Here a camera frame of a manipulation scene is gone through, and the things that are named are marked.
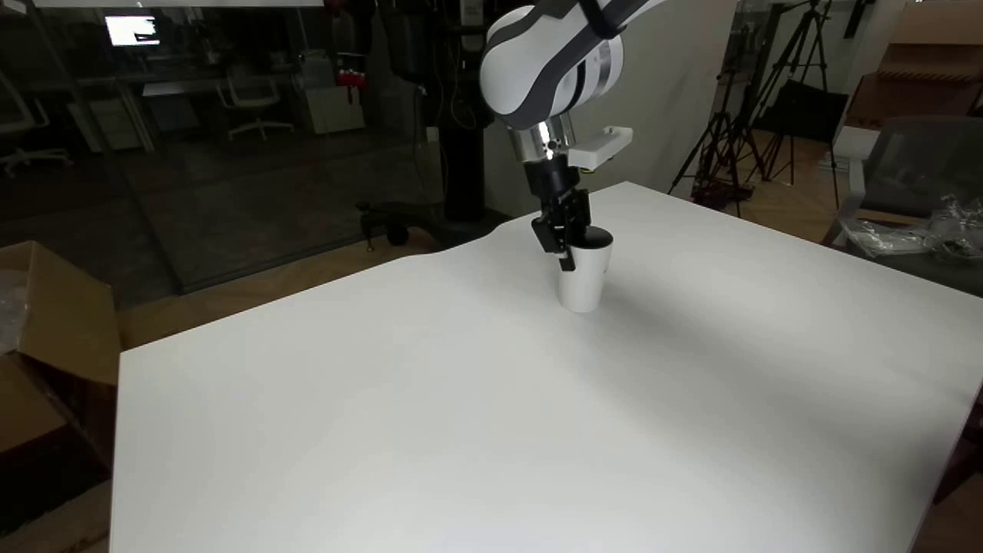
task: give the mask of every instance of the white cup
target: white cup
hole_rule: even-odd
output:
[[[559,300],[576,314],[589,314],[607,296],[616,236],[603,228],[587,228],[581,244],[573,244],[576,271],[559,271]]]

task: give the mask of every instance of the white table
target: white table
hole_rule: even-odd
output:
[[[632,186],[592,317],[530,221],[124,358],[117,553],[896,553],[983,300]]]

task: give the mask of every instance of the glass wall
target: glass wall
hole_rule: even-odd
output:
[[[125,308],[357,244],[362,203],[440,201],[371,12],[139,5],[0,16],[30,113],[0,124],[0,247],[39,239]]]

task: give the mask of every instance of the monitor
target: monitor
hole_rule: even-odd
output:
[[[104,16],[104,27],[120,49],[160,45],[153,16]]]

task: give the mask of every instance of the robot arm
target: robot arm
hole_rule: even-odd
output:
[[[622,31],[664,0],[542,0],[502,16],[488,27],[482,59],[486,105],[511,126],[542,218],[531,225],[547,251],[576,271],[573,247],[589,228],[587,193],[577,190],[566,113],[608,92],[625,66]]]

